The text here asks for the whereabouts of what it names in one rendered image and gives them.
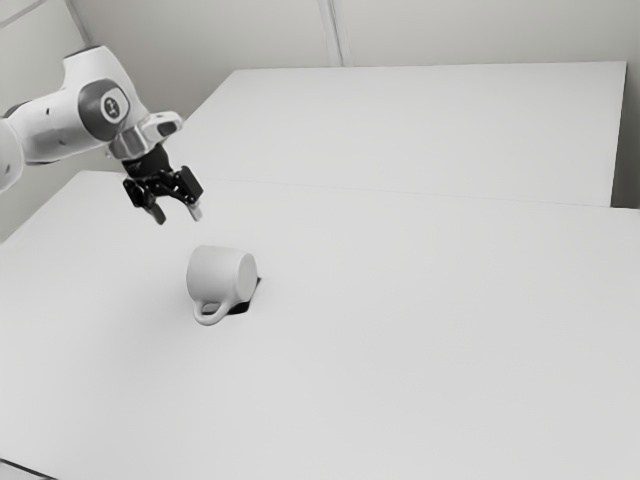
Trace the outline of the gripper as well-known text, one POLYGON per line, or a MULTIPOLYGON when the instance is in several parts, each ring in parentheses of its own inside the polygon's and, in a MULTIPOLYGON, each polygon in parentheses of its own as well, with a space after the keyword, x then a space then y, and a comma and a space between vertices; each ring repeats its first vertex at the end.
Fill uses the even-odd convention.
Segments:
POLYGON ((123 186, 131 203, 148 213, 158 225, 166 222, 166 215, 157 203, 162 196, 180 201, 194 221, 202 219, 203 187, 188 166, 173 171, 162 144, 137 159, 123 161, 122 166, 126 173, 123 186))

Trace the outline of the white mug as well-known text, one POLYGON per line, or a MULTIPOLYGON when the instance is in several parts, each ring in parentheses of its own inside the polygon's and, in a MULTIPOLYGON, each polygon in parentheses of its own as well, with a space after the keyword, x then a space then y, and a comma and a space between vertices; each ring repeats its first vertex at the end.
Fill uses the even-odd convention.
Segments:
POLYGON ((249 252, 200 245, 190 256, 187 291, 194 303, 194 319, 203 326, 217 324, 233 307, 249 302, 257 284, 257 262, 249 252))

